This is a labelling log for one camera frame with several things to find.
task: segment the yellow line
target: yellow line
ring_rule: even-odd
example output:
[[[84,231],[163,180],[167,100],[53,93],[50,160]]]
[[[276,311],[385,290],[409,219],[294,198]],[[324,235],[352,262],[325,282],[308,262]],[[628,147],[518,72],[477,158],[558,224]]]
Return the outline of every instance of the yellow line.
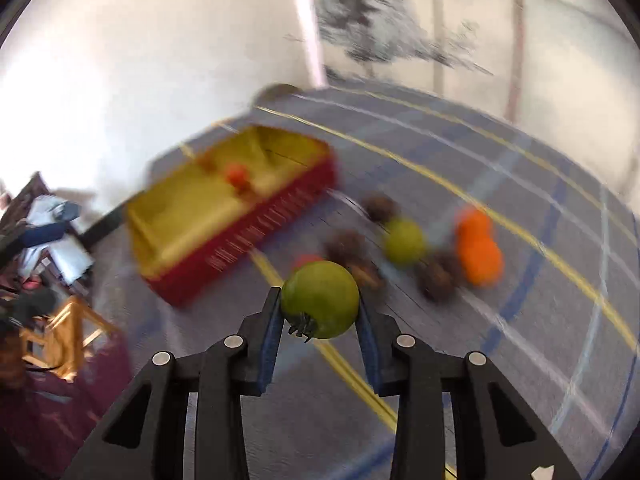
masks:
[[[271,265],[267,257],[254,249],[249,253],[255,266],[264,276],[264,279],[271,286],[282,286],[283,279],[278,271]],[[396,433],[398,426],[398,414],[384,400],[375,394],[373,389],[360,377],[356,370],[340,355],[334,345],[328,341],[313,340],[313,344],[320,352],[322,357],[329,363],[331,368],[347,383],[347,385],[359,396],[367,406],[380,418],[393,434]],[[452,466],[445,465],[445,479],[456,480],[457,473]]]
[[[603,209],[602,208],[602,203],[600,202],[600,200],[598,200],[591,193],[589,193],[587,190],[585,190],[575,180],[571,179],[570,177],[565,175],[562,171],[558,170],[558,168],[556,168],[553,164],[549,163],[549,161],[547,161],[544,158],[541,158],[539,156],[533,155],[531,152],[528,152],[527,150],[524,150],[523,148],[521,148],[517,144],[513,144],[512,142],[509,142],[508,140],[505,140],[505,139],[495,135],[494,133],[491,133],[490,131],[485,130],[484,128],[479,128],[478,126],[473,126],[472,124],[469,124],[466,121],[463,121],[463,120],[461,120],[461,119],[459,119],[459,118],[457,118],[455,116],[451,116],[451,115],[447,115],[447,114],[441,114],[441,113],[439,113],[439,112],[437,112],[435,110],[432,110],[431,108],[429,108],[427,106],[420,106],[420,105],[411,103],[409,101],[403,101],[402,99],[396,99],[395,97],[389,97],[389,96],[386,96],[384,94],[376,94],[375,92],[369,92],[369,91],[366,91],[366,90],[355,90],[355,89],[351,89],[351,88],[343,88],[343,87],[338,87],[338,86],[331,86],[331,88],[334,89],[334,90],[338,90],[340,92],[348,92],[348,93],[351,93],[351,94],[359,94],[359,95],[368,95],[370,97],[375,97],[376,99],[380,99],[380,100],[383,100],[383,101],[389,101],[390,103],[395,103],[395,104],[398,104],[398,105],[402,105],[402,106],[405,106],[407,108],[413,108],[414,110],[420,110],[421,112],[423,112],[425,114],[432,115],[434,117],[438,117],[440,119],[448,121],[449,123],[462,124],[463,126],[466,126],[470,130],[474,131],[475,133],[480,134],[480,135],[482,135],[483,137],[485,137],[487,139],[491,139],[494,142],[497,142],[498,144],[501,144],[502,146],[505,146],[506,148],[509,148],[510,150],[519,153],[523,157],[529,159],[534,164],[537,164],[540,168],[543,168],[544,170],[549,171],[550,173],[552,173],[556,177],[560,178],[561,180],[564,180],[567,183],[568,186],[574,188],[574,190],[576,190],[580,195],[582,195],[585,200],[587,200],[588,202],[590,202],[591,204],[596,206],[596,208],[598,208],[599,210]],[[625,227],[625,225],[611,211],[609,211],[607,209],[606,213],[607,213],[607,215],[609,215],[609,218],[611,218],[611,221],[627,236],[627,238],[629,238],[634,243],[634,245],[636,245],[638,243],[638,241],[636,240],[636,236],[629,229],[627,229]]]
[[[196,158],[196,154],[195,152],[191,149],[191,146],[188,146],[187,144],[185,144],[184,142],[181,142],[180,144],[178,144],[178,147],[180,148],[180,151],[182,152],[182,154],[187,157],[187,158]]]
[[[307,121],[300,117],[284,114],[282,112],[277,112],[275,110],[270,110],[269,108],[257,107],[260,110],[268,112],[270,114],[274,114],[280,117],[284,117],[287,119],[292,119],[294,121],[298,121],[299,123],[307,124],[308,126],[312,126],[327,132],[328,134],[332,134],[336,137],[340,137],[341,139],[348,140],[349,142],[353,142],[358,146],[365,148],[374,153],[378,153],[379,155],[386,156],[386,158],[390,158],[402,164],[406,168],[415,171],[416,173],[420,173],[422,176],[433,180],[436,184],[444,187],[449,190],[453,194],[459,196],[465,202],[483,210],[487,213],[497,224],[500,224],[505,229],[510,231],[512,234],[522,238],[526,243],[532,246],[535,250],[541,253],[547,260],[551,262],[551,264],[562,272],[575,286],[577,286],[582,293],[589,298],[591,301],[596,301],[602,308],[604,315],[609,319],[609,321],[613,324],[618,333],[622,336],[622,339],[626,342],[629,348],[632,349],[638,356],[640,356],[640,346],[638,345],[638,341],[636,340],[636,336],[631,332],[629,326],[624,322],[624,320],[620,317],[618,311],[609,303],[606,298],[603,298],[601,294],[591,286],[591,284],[585,279],[583,275],[581,275],[577,270],[575,270],[572,266],[570,266],[566,261],[564,261],[555,251],[551,248],[546,247],[542,242],[540,242],[533,234],[528,232],[527,230],[520,227],[516,222],[509,220],[507,217],[501,215],[497,211],[494,211],[486,204],[476,200],[471,195],[467,194],[463,189],[456,186],[454,183],[450,182],[446,178],[441,175],[434,173],[433,171],[421,166],[420,164],[415,164],[410,160],[398,155],[397,153],[390,152],[389,150],[385,150],[384,148],[380,148],[379,146],[375,146],[373,144],[369,144],[364,140],[356,139],[355,137],[348,136],[342,132],[338,132],[336,130],[332,130],[327,128],[326,126],[322,126],[322,124],[312,123],[311,121]]]

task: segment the green tomato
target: green tomato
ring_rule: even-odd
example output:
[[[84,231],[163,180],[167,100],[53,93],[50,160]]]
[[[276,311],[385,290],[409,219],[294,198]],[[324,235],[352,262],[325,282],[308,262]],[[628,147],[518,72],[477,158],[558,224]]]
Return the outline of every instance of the green tomato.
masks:
[[[280,308],[292,330],[317,339],[346,332],[359,304],[360,292],[351,273],[328,261],[300,267],[282,285],[280,295]]]
[[[417,262],[425,253],[427,244],[422,229],[408,218],[394,218],[385,225],[384,251],[386,259],[397,266]]]

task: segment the metal screw head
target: metal screw head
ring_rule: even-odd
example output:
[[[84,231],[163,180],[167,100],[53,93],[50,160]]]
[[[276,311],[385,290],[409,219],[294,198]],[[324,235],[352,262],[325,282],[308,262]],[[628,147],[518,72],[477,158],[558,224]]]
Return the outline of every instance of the metal screw head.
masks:
[[[413,345],[415,345],[415,339],[411,335],[400,334],[396,338],[396,343],[398,343],[398,346],[401,346],[403,348],[411,348]]]
[[[238,348],[244,340],[239,335],[233,334],[225,337],[225,346],[227,348]]]
[[[169,352],[158,352],[151,359],[156,366],[163,366],[171,360],[171,354]]]
[[[476,366],[484,366],[486,364],[486,356],[480,352],[471,352],[469,354],[469,362]]]
[[[553,480],[555,468],[556,466],[554,465],[550,465],[549,467],[540,466],[531,473],[531,478],[533,478],[533,480]]]

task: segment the white line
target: white line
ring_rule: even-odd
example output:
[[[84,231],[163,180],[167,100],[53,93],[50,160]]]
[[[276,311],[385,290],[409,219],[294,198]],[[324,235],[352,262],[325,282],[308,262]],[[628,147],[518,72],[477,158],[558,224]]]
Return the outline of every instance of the white line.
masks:
[[[384,83],[382,81],[376,81],[376,83],[378,85],[381,85],[381,86],[387,86],[391,90],[399,90],[399,91],[405,92],[407,94],[413,94],[416,97],[422,98],[422,101],[424,101],[424,95],[426,94],[428,97],[434,98],[440,104],[445,104],[445,105],[452,104],[454,106],[459,106],[461,108],[469,108],[469,105],[466,104],[466,103],[463,103],[462,101],[455,101],[455,100],[449,99],[449,98],[445,99],[442,96],[439,96],[439,95],[436,95],[436,94],[434,94],[432,92],[429,92],[428,90],[415,90],[415,89],[412,89],[412,88],[407,88],[406,86],[398,86],[398,85],[395,85],[393,83]],[[392,95],[385,94],[383,91],[371,92],[371,91],[369,91],[367,89],[364,89],[364,88],[342,88],[342,87],[339,87],[339,86],[329,85],[329,89],[335,90],[335,91],[338,91],[338,92],[345,92],[345,93],[348,93],[351,90],[355,90],[357,92],[379,93],[380,95],[383,95],[384,97],[387,97],[387,98],[398,99],[397,97],[393,97]],[[415,106],[423,106],[423,107],[427,107],[427,108],[431,108],[431,109],[433,109],[433,104],[434,104],[434,103],[425,103],[425,102],[421,102],[421,103],[412,103],[411,101],[407,101],[407,102],[412,104],[412,105],[415,105]],[[473,112],[475,114],[478,114],[481,117],[484,117],[484,118],[489,119],[491,121],[495,121],[497,123],[500,123],[500,126],[504,126],[506,129],[511,130],[516,135],[519,135],[519,134],[522,133],[522,130],[516,128],[513,124],[505,122],[504,121],[504,117],[493,116],[493,115],[489,114],[488,112],[481,112],[480,110],[477,110],[476,108],[473,109]]]
[[[546,191],[540,189],[538,186],[536,186],[536,185],[534,185],[534,184],[532,184],[530,182],[527,182],[526,180],[523,180],[519,176],[514,175],[509,170],[507,170],[506,168],[502,167],[500,164],[496,164],[495,162],[485,158],[482,155],[478,155],[477,153],[472,152],[471,150],[468,150],[468,149],[464,148],[463,146],[460,146],[457,143],[452,142],[451,140],[444,139],[444,138],[438,136],[437,134],[434,134],[433,132],[430,132],[428,130],[423,130],[422,128],[418,128],[417,126],[413,126],[412,124],[405,123],[403,121],[400,121],[400,120],[392,118],[392,117],[387,117],[387,116],[384,116],[384,115],[377,114],[375,112],[371,112],[370,110],[365,110],[363,108],[357,108],[357,107],[353,107],[353,106],[349,106],[349,105],[344,105],[342,103],[337,103],[335,101],[329,101],[329,100],[326,100],[326,99],[319,99],[319,98],[315,98],[315,97],[303,96],[303,95],[300,95],[300,94],[297,94],[296,97],[299,97],[300,99],[304,99],[304,100],[307,100],[307,101],[313,101],[313,102],[316,102],[316,103],[333,105],[333,106],[337,106],[338,108],[343,108],[345,110],[350,110],[352,112],[365,114],[365,115],[368,115],[370,117],[374,117],[374,118],[377,118],[379,120],[386,121],[388,123],[396,124],[397,126],[400,126],[401,128],[406,128],[406,129],[411,130],[412,132],[415,132],[415,133],[420,134],[422,136],[431,137],[432,139],[435,139],[438,142],[443,143],[445,146],[449,146],[450,148],[456,150],[457,152],[463,153],[463,155],[466,155],[469,158],[477,160],[481,164],[484,164],[487,167],[492,168],[492,170],[497,171],[497,173],[504,174],[505,176],[507,176],[508,178],[513,180],[516,184],[518,184],[520,187],[526,189],[529,192],[532,192],[536,196],[539,196],[542,200],[545,200],[546,202],[551,204],[553,207],[555,207],[564,218],[566,218],[568,221],[572,222],[576,227],[578,227],[578,229],[580,229],[587,237],[589,237],[593,242],[595,242],[596,245],[600,246],[601,248],[604,247],[603,240],[590,227],[588,227],[587,224],[585,224],[576,215],[574,215],[569,210],[567,210],[564,206],[560,205],[551,195],[549,195],[549,193],[547,193]],[[608,255],[611,257],[611,259],[616,263],[616,265],[620,267],[620,270],[622,270],[626,274],[626,276],[629,278],[629,280],[631,280],[631,282],[635,285],[635,287],[640,290],[640,280],[638,280],[638,277],[629,269],[629,267],[622,260],[622,258],[620,258],[620,256],[618,254],[612,252],[610,250],[610,247],[608,247],[608,246],[606,247],[606,251],[607,251]]]
[[[536,367],[551,381],[557,384],[563,391],[571,391],[574,403],[578,406],[581,412],[584,413],[593,427],[604,437],[609,437],[609,427],[603,422],[598,414],[597,410],[591,405],[591,403],[584,397],[582,392],[577,388],[570,388],[569,379],[558,368],[545,358],[540,351],[532,346],[519,332],[513,329],[502,316],[494,312],[489,305],[484,301],[477,298],[468,290],[460,290],[460,296],[465,300],[478,314],[483,316],[487,321],[494,325],[498,330],[504,334],[505,338],[516,345],[524,355],[526,355],[530,361],[536,365]],[[619,442],[616,440],[611,441],[612,446],[616,448],[620,447]]]
[[[526,150],[532,142],[532,137],[521,135],[516,143],[520,148]],[[486,202],[486,199],[500,187],[509,171],[519,160],[519,151],[503,149],[498,159],[475,177],[471,186],[466,188],[466,193],[480,202]],[[503,171],[496,171],[495,168],[502,168]],[[432,240],[436,245],[446,243],[447,237],[451,233],[451,226],[455,224],[456,216],[464,206],[465,201],[461,198],[451,203],[436,221],[429,224],[427,240]]]
[[[329,194],[329,196],[348,205],[360,216],[367,218],[367,213],[364,211],[364,208],[360,204],[358,204],[353,198],[346,196],[343,192],[338,191],[337,189],[328,189],[327,193]]]
[[[602,215],[602,256],[600,257],[600,297],[607,299],[607,273],[609,272],[609,259],[607,253],[609,252],[609,215],[607,212],[607,193],[604,186],[600,184],[600,202],[602,203],[601,215]],[[593,352],[593,345],[600,328],[600,318],[602,317],[602,302],[594,301],[593,309],[591,311],[591,320],[589,322],[589,328],[587,329],[587,335],[582,345],[582,352],[578,359],[578,364],[574,369],[574,373],[571,376],[571,381],[567,391],[564,393],[562,404],[554,415],[551,421],[549,431],[556,434],[562,428],[562,424],[569,413],[573,400],[573,393],[582,382],[582,375],[589,367],[589,360],[591,359],[591,352]]]

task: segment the blue gripper pad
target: blue gripper pad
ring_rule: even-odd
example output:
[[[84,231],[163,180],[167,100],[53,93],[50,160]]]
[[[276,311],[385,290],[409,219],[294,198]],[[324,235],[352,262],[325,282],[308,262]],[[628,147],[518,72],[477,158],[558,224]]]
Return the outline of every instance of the blue gripper pad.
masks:
[[[280,296],[278,296],[275,307],[271,311],[264,341],[260,348],[260,365],[258,367],[257,386],[261,394],[264,393],[267,386],[271,384],[271,379],[273,379],[273,369],[276,365],[276,357],[278,355],[278,346],[280,345],[280,335],[282,334],[283,324],[284,317],[280,311]]]
[[[367,381],[377,394],[380,392],[382,373],[380,369],[380,352],[378,343],[373,333],[369,312],[360,300],[358,317],[356,318],[356,330],[358,332],[358,342],[360,343],[360,353],[364,362],[364,369],[367,374]]]

